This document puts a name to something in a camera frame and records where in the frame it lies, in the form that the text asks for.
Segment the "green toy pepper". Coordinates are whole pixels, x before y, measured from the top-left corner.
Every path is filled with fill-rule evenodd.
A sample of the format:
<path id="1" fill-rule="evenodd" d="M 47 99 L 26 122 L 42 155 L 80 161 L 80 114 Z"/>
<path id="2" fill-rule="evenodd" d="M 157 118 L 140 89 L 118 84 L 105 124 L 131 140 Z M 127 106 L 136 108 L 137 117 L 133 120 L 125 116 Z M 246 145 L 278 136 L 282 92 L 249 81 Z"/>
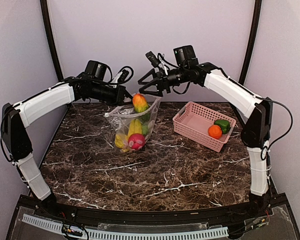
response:
<path id="1" fill-rule="evenodd" d="M 222 131 L 223 135 L 227 134 L 231 129 L 230 122 L 228 120 L 225 120 L 225 119 L 215 120 L 214 125 L 217 125 L 221 128 L 221 131 Z"/>

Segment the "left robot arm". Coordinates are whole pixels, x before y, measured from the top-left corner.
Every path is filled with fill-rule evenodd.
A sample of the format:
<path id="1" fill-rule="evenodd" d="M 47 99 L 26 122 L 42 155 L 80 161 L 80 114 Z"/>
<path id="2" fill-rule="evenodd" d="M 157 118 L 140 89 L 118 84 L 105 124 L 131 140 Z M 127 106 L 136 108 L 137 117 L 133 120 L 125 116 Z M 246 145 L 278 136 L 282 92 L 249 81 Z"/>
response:
<path id="1" fill-rule="evenodd" d="M 41 203 L 41 210 L 50 218 L 61 213 L 55 195 L 45 182 L 33 156 L 33 146 L 27 128 L 53 110 L 78 100 L 94 99 L 110 106 L 124 106 L 132 95 L 124 86 L 134 75 L 130 66 L 123 66 L 109 81 L 104 81 L 110 67 L 89 60 L 83 72 L 15 104 L 2 107 L 0 146 L 6 160 L 16 166 L 21 180 Z"/>

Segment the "pink plastic basket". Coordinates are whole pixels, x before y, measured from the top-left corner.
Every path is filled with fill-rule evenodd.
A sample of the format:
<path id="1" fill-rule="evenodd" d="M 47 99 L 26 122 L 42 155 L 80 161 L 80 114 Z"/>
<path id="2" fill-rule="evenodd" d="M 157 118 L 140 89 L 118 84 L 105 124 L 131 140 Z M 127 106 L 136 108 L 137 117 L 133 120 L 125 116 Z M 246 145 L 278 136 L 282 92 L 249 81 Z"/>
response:
<path id="1" fill-rule="evenodd" d="M 217 153 L 221 151 L 224 144 L 237 123 L 234 118 L 219 113 L 198 103 L 189 101 L 173 117 L 173 129 L 176 133 L 193 140 Z M 230 125 L 229 132 L 215 139 L 208 134 L 208 129 L 216 120 L 227 120 Z"/>

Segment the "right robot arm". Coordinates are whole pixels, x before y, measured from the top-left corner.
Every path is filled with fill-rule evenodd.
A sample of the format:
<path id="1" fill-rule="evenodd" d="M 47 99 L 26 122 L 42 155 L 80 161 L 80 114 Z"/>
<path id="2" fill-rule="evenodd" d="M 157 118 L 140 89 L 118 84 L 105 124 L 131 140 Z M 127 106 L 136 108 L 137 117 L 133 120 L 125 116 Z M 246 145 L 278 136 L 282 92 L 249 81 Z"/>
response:
<path id="1" fill-rule="evenodd" d="M 167 69 L 168 62 L 161 54 L 145 54 L 152 69 L 138 80 L 141 94 L 162 97 L 183 83 L 207 88 L 234 105 L 247 121 L 240 137 L 247 147 L 252 196 L 263 196 L 270 189 L 270 142 L 273 105 L 276 101 L 263 98 L 231 79 L 222 68 L 210 62 L 199 63 L 192 45 L 173 50 L 176 65 Z"/>

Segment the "red toy apple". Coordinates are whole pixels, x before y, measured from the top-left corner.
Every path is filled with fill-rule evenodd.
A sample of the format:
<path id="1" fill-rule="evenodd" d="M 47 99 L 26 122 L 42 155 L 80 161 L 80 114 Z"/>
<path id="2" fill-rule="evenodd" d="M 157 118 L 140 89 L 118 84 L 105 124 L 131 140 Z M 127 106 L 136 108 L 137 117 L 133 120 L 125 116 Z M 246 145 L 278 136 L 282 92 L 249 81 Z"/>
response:
<path id="1" fill-rule="evenodd" d="M 145 137 L 141 133 L 134 133 L 128 138 L 128 146 L 132 150 L 139 150 L 146 144 Z"/>

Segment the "orange green toy mango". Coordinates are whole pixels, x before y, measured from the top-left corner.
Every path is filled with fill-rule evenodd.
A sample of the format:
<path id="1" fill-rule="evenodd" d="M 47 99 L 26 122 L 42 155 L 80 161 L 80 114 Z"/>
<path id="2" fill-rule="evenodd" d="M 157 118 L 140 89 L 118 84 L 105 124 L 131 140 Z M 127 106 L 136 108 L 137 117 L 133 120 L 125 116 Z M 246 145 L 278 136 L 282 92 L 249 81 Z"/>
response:
<path id="1" fill-rule="evenodd" d="M 132 103 L 136 114 L 143 113 L 150 108 L 150 105 L 148 104 L 146 98 L 140 93 L 136 93 L 133 96 Z"/>

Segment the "clear zip top bag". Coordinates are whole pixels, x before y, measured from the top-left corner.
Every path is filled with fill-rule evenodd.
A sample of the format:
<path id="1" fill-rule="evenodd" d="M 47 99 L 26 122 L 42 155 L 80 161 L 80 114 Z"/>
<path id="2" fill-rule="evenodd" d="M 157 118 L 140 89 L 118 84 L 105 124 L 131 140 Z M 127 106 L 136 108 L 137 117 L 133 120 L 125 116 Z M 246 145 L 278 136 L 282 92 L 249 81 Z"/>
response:
<path id="1" fill-rule="evenodd" d="M 136 93 L 131 103 L 104 114 L 115 131 L 117 151 L 131 153 L 146 145 L 155 126 L 161 99 L 160 96 Z"/>

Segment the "green toy watermelon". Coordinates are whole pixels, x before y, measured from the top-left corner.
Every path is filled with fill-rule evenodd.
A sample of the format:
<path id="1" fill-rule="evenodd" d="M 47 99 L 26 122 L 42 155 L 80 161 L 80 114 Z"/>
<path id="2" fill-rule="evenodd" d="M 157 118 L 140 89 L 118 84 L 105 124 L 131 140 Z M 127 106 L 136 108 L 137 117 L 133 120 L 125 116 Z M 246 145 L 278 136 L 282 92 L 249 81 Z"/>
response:
<path id="1" fill-rule="evenodd" d="M 149 134 L 149 127 L 147 123 L 143 123 L 141 126 L 142 134 L 147 136 Z"/>

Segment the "yellow toy banana bunch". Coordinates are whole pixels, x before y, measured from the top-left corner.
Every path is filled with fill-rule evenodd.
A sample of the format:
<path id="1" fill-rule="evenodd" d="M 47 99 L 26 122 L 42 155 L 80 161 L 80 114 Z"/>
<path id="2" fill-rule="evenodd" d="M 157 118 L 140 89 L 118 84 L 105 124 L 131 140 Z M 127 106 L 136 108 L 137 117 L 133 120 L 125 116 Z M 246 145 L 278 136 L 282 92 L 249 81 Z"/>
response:
<path id="1" fill-rule="evenodd" d="M 133 134 L 142 134 L 142 123 L 137 118 L 130 122 L 127 136 L 130 137 Z"/>

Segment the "yellow toy pear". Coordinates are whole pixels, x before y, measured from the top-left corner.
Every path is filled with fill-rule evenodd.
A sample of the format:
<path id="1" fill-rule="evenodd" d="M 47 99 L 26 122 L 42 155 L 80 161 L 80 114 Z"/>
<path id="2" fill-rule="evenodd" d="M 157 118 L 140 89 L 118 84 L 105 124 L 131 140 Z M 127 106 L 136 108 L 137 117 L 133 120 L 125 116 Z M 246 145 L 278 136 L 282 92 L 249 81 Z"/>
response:
<path id="1" fill-rule="evenodd" d="M 115 135 L 115 146 L 119 149 L 127 149 L 128 148 L 128 136 L 122 133 L 117 133 Z"/>

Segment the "orange toy orange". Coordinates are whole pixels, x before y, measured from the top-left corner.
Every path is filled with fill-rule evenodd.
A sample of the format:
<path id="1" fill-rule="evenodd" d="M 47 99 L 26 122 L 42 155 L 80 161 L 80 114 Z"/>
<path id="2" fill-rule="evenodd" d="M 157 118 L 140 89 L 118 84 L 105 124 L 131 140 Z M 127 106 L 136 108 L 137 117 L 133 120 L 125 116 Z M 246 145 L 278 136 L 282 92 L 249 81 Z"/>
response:
<path id="1" fill-rule="evenodd" d="M 208 135 L 214 139 L 220 139 L 223 135 L 223 131 L 219 125 L 212 125 L 208 128 Z"/>

